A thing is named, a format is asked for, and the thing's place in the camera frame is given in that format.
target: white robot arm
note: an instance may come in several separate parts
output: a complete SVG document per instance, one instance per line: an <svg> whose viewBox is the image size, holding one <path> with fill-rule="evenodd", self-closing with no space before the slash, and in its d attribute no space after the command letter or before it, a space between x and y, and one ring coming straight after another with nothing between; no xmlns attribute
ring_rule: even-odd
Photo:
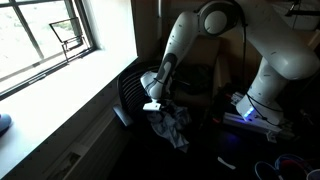
<svg viewBox="0 0 320 180"><path fill-rule="evenodd" d="M198 11L181 13L158 73L141 77L152 99L144 109L160 110L158 102L169 93L172 73L198 35L219 36L232 28L244 32L244 38L263 57L254 82L236 109L245 121L255 125L267 129L279 125L283 113L275 98L289 80L312 76L319 69L319 59L264 0L209 1Z"/></svg>

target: cloth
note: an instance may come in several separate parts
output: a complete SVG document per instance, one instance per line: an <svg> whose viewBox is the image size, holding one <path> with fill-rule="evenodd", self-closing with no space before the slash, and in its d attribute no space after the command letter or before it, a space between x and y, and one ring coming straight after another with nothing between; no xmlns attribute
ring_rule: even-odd
<svg viewBox="0 0 320 180"><path fill-rule="evenodd" d="M147 114L147 119L157 135L169 140L174 148L186 152L189 142L179 131L192 121L188 109L172 102L168 109L170 110L151 112Z"/></svg>

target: floor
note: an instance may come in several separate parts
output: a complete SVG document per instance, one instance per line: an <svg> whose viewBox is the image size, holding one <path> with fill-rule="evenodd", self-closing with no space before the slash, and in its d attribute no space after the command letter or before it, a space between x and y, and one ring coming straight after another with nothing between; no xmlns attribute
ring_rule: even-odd
<svg viewBox="0 0 320 180"><path fill-rule="evenodd" d="M200 139L190 141L187 153L180 150L150 150L141 142L131 139L108 180L258 179L254 170L255 163L265 161L273 165L283 153L299 155L300 152L295 147L301 147L298 144L270 144L261 141L257 134L213 123L205 124L196 136ZM217 160L218 157L235 165L236 169L223 165ZM269 176L268 180L274 179L270 176L274 171L265 169L264 172ZM298 171L289 172L291 177L294 175L290 180L305 179L301 178L303 175L298 174Z"/></svg>

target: wall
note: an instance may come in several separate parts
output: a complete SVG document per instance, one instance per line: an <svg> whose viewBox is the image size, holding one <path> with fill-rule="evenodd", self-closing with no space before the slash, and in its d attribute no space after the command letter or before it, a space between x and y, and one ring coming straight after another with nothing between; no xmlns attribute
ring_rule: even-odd
<svg viewBox="0 0 320 180"><path fill-rule="evenodd" d="M158 0L132 0L131 3L139 60L154 59L160 51L162 25Z"/></svg>

